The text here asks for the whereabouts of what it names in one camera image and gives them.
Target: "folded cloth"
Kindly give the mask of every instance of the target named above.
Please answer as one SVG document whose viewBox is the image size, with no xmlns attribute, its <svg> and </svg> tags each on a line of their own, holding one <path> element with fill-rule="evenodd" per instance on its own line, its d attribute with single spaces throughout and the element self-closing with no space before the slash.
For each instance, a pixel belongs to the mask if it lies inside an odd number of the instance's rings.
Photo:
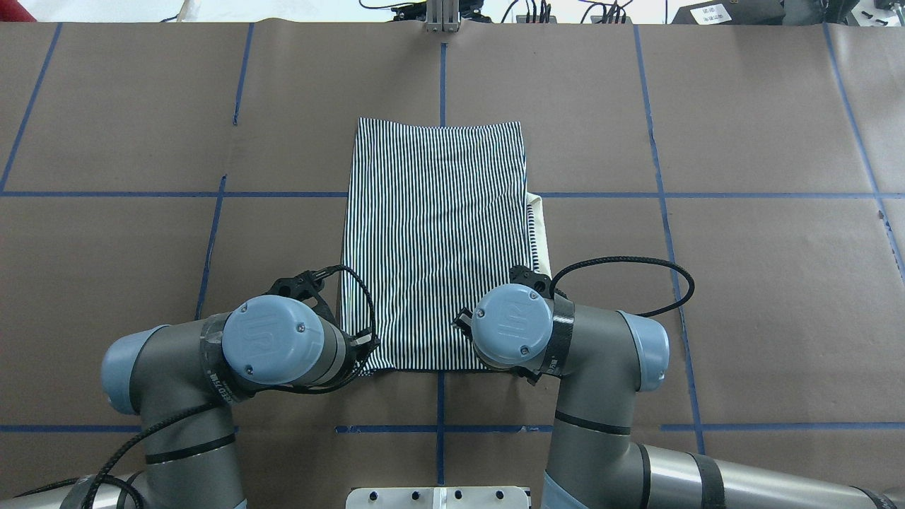
<svg viewBox="0 0 905 509">
<path fill-rule="evenodd" d="M 359 121 L 342 259 L 374 296 L 383 344 L 366 371 L 485 369 L 452 321 L 507 283 L 513 265 L 549 271 L 539 197 L 525 186 L 517 122 Z M 344 330 L 367 327 L 348 276 L 340 300 Z"/>
</svg>

